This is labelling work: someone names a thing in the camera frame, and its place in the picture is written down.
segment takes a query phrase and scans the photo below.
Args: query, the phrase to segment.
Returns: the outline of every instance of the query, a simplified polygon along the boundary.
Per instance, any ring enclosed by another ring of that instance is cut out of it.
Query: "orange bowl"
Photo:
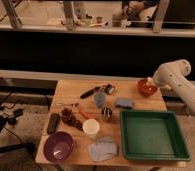
[[[150,95],[153,95],[158,89],[157,86],[151,85],[151,83],[148,82],[147,78],[139,80],[138,83],[137,83],[137,88],[138,88],[138,91],[143,96],[146,96],[146,97],[150,96]]]

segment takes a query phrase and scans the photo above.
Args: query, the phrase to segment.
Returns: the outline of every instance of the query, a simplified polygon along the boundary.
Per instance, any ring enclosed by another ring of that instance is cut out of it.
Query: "blue sponge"
[[[118,97],[116,100],[115,100],[115,106],[116,107],[122,107],[122,108],[126,108],[126,109],[132,109],[133,107],[133,102],[131,99],[125,99],[125,98],[121,98],[121,97]]]

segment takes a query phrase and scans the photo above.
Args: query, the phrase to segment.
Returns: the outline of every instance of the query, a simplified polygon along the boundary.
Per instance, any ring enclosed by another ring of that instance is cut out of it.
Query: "black tripod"
[[[22,115],[22,113],[19,113],[17,115],[13,115],[12,119],[16,119],[20,115]],[[4,118],[4,117],[0,116],[0,133],[1,133],[2,129],[4,128],[4,126],[6,125],[6,123],[9,121],[11,121],[10,117]],[[13,150],[21,149],[21,148],[25,148],[27,150],[27,152],[29,152],[30,154],[32,154],[35,150],[35,146],[33,143],[20,143],[20,144],[0,147],[0,153],[6,153],[9,151],[13,151]]]

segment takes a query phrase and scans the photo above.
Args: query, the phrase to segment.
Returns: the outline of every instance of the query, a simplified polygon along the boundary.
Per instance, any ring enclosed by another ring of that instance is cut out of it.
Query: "small object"
[[[88,19],[92,19],[92,16],[91,16],[91,15],[89,15],[89,14],[86,14],[86,18],[88,18]]]
[[[158,89],[158,87],[148,81],[147,78],[139,80],[137,83],[137,88],[139,92],[145,97],[153,95]]]
[[[106,95],[103,92],[98,91],[94,95],[94,101],[98,108],[102,108],[106,101]]]
[[[8,118],[8,124],[10,125],[15,125],[17,123],[17,119],[14,117],[9,117]]]
[[[132,109],[132,100],[118,97],[115,100],[115,106],[116,107],[122,107],[122,108],[125,108],[125,109]]]
[[[86,26],[89,26],[92,23],[92,19],[90,19],[90,18],[85,18],[83,21],[85,22]]]
[[[109,23],[108,22],[102,22],[102,23],[94,23],[94,24],[90,24],[89,27],[104,27],[107,26]]]
[[[83,132],[89,138],[95,139],[99,130],[100,130],[100,124],[95,119],[87,119],[83,123]]]
[[[77,129],[82,131],[82,122],[80,120],[77,120],[76,117],[73,115],[72,110],[65,108],[62,110],[62,116],[61,120],[69,125],[69,126],[74,126]]]
[[[57,124],[58,124],[58,119],[59,119],[59,114],[57,113],[52,113],[50,120],[49,120],[49,124],[47,127],[47,133],[48,134],[52,134],[55,132],[56,128],[57,128]]]
[[[101,110],[102,118],[104,121],[109,122],[112,118],[112,110],[109,107],[104,107]]]
[[[105,87],[105,93],[111,95],[115,90],[115,87],[112,86],[111,84],[107,84],[106,87]]]
[[[70,106],[70,107],[78,107],[79,103],[56,103],[56,106]]]
[[[81,99],[84,99],[84,98],[86,98],[86,97],[89,97],[89,96],[91,96],[92,94],[94,94],[96,91],[98,91],[99,89],[100,89],[100,87],[95,87],[95,88],[93,88],[93,89],[91,89],[91,90],[89,90],[89,91],[83,93],[83,94],[80,96],[80,98],[81,98]]]
[[[15,118],[19,117],[19,116],[22,116],[23,115],[23,109],[16,109],[13,111],[13,116]]]
[[[97,24],[100,24],[100,23],[102,23],[103,21],[103,17],[97,17],[96,18],[96,20],[97,20]]]
[[[78,111],[80,114],[82,114],[86,119],[95,119],[95,117],[91,114],[88,114],[86,112],[83,111],[83,109],[81,107],[78,107]]]
[[[117,144],[110,136],[105,136],[87,147],[93,161],[103,161],[117,156]]]
[[[72,136],[67,132],[55,132],[44,144],[44,156],[47,160],[60,163],[67,159],[74,148]]]

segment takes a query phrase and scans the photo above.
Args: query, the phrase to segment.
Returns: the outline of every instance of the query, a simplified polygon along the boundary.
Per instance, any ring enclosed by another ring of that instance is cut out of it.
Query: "food item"
[[[84,112],[81,107],[78,107],[78,110],[79,110],[79,113],[82,114],[86,119],[95,119],[95,117],[92,116],[91,114]]]
[[[76,117],[73,115],[72,110],[68,109],[68,108],[64,108],[62,110],[62,116],[61,116],[61,120],[69,125],[69,126],[74,126],[79,130],[83,130],[82,129],[82,122],[78,119],[76,119]]]

